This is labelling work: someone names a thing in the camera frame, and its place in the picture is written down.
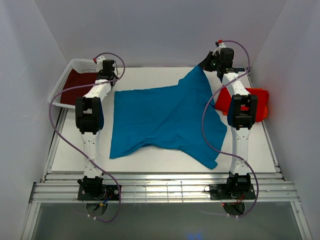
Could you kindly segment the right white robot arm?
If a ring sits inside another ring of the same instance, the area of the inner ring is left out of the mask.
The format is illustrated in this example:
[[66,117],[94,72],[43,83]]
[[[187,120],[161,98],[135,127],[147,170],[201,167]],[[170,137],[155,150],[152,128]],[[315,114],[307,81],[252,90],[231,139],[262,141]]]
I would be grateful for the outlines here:
[[199,66],[207,72],[216,72],[222,83],[221,90],[226,89],[231,96],[227,113],[227,123],[232,134],[232,157],[228,178],[224,184],[212,184],[208,192],[211,199],[256,198],[251,177],[255,175],[248,163],[249,136],[256,122],[258,97],[249,93],[240,81],[242,75],[233,67],[234,50],[226,47],[225,40],[215,43],[216,50],[208,53]]

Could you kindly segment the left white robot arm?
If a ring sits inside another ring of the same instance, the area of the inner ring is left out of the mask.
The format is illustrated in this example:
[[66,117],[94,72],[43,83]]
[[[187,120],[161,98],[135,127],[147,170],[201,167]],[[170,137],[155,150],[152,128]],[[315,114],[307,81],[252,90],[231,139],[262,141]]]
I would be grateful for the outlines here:
[[103,185],[103,172],[93,163],[100,161],[100,134],[104,127],[104,113],[102,101],[115,85],[117,79],[115,73],[116,61],[98,56],[94,59],[97,66],[95,84],[82,97],[75,101],[75,123],[84,147],[84,153],[88,157],[85,161],[83,179],[78,181],[82,192],[95,200],[100,200],[106,195],[106,187]]

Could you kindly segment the blue t shirt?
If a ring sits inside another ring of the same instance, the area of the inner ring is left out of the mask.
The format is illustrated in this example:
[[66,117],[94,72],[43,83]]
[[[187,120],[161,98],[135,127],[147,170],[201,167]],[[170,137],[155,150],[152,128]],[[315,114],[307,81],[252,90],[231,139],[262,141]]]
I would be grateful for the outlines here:
[[177,85],[115,92],[109,157],[155,146],[180,150],[214,169],[227,126],[207,105],[211,96],[209,80],[199,66]]

